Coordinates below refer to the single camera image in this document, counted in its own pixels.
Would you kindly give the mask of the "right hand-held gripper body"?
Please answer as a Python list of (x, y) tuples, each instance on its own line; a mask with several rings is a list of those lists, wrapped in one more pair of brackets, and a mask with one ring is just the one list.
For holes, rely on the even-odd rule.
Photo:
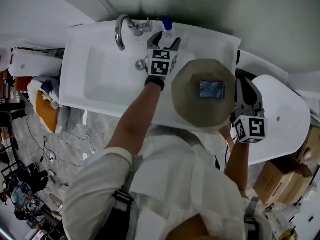
[(230, 116), (239, 143), (254, 144), (267, 136), (267, 119), (263, 108), (236, 109)]

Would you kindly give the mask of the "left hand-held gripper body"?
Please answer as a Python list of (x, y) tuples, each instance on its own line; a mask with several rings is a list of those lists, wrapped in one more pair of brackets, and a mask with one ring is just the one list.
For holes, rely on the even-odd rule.
[(150, 76), (167, 77), (176, 66), (177, 51), (166, 49), (147, 50), (147, 72)]

